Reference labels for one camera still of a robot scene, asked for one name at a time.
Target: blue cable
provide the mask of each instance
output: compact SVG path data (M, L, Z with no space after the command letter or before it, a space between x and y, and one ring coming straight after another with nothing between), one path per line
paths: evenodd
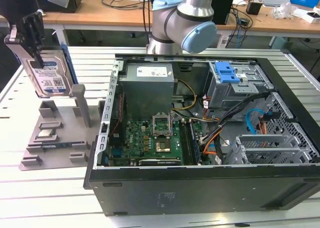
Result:
M240 34L241 34L241 25L240 25L240 27L239 27L238 40L237 40L237 42L236 42L236 48L237 48L237 49L238 49L238 47L239 47Z
M265 112L262 109L251 109L245 115L245 121L246 121L246 124L247 124L249 130L252 132L252 134L256 135L257 133L256 133L255 129L253 128L252 124L250 123L250 114L251 114L251 112L260 112L263 115L265 114Z

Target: hard drive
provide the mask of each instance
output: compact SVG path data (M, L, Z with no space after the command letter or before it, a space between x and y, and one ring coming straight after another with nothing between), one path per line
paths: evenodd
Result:
M36 94L40 98L69 96L73 84L77 84L78 81L68 47L64 44L45 47L40 55L43 68L34 68L33 59L21 59Z

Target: floor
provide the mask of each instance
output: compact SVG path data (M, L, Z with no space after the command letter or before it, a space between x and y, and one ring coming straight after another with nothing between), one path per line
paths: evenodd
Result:
M53 30L45 31L45 44L57 45L58 41L55 35L52 36ZM97 32L101 32L102 41L97 41ZM5 87L11 76L19 67L15 56L4 45L4 37L8 33L8 29L0 30L0 91ZM131 38L132 33L127 31L92 31L84 30L68 30L68 39L70 46L104 46L104 47L145 47L146 36L144 32L136 32L134 38ZM242 49L270 49L269 42L271 37L268 36L248 36L241 46ZM316 49L320 49L320 39L311 39L310 42L301 42L297 38L291 38L291 47L288 49L294 57L308 70L314 65L319 58L320 53L316 53ZM218 38L212 44L216 47ZM230 43L228 48L236 48L236 43ZM318 78L320 76L320 61L312 71L312 74Z

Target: white box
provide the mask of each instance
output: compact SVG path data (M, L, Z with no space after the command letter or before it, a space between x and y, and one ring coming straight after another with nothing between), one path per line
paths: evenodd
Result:
M310 11L307 14L303 15L302 19L311 24L317 24L320 23L320 14L315 11Z

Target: ram slot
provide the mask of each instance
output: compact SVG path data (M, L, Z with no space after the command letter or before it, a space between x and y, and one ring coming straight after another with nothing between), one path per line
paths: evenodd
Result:
M196 165L196 155L193 145L193 135L189 123L179 121L180 143L183 163L186 166Z

